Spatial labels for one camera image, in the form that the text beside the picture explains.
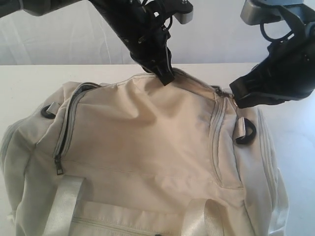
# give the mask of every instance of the black d-ring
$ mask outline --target black d-ring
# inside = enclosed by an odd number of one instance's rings
[[[246,135],[244,137],[240,137],[235,140],[235,142],[239,145],[248,145],[255,139],[256,134],[257,134],[255,125],[249,119],[244,118],[244,122],[245,122]]]
[[[52,113],[47,113],[48,108],[51,105],[48,105],[46,107],[44,107],[43,109],[41,109],[40,113],[43,117],[47,118],[47,119],[54,119],[56,117],[56,115],[52,114]]]

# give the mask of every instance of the white table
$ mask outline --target white table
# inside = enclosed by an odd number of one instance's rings
[[[228,87],[254,64],[184,64],[177,67],[211,85]],[[137,65],[0,66],[0,137],[67,81],[114,83],[142,73]],[[315,235],[315,94],[300,102],[262,107],[274,135],[279,167],[291,204],[288,236]],[[0,235],[13,230],[0,175]]]

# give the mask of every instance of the fabric bag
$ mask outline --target fabric bag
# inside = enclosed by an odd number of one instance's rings
[[[176,69],[67,83],[10,126],[17,236],[284,236],[288,200],[258,108]]]

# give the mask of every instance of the white backdrop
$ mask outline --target white backdrop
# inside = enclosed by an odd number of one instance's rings
[[[245,0],[191,0],[194,20],[177,21],[169,48],[174,63],[258,62],[267,56],[259,27],[243,23]],[[315,8],[315,0],[305,0]],[[272,36],[285,24],[268,26]],[[24,11],[0,19],[0,64],[132,63],[128,50],[87,0],[35,17]]]

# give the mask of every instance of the zipper pull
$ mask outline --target zipper pull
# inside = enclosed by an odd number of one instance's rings
[[[212,86],[212,87],[215,89],[216,94],[218,96],[220,96],[220,97],[228,97],[228,98],[234,99],[234,95],[233,94],[223,91],[220,86]]]
[[[56,170],[57,170],[57,175],[63,175],[63,166],[61,164],[61,156],[58,155],[55,157],[55,165],[56,165]]]

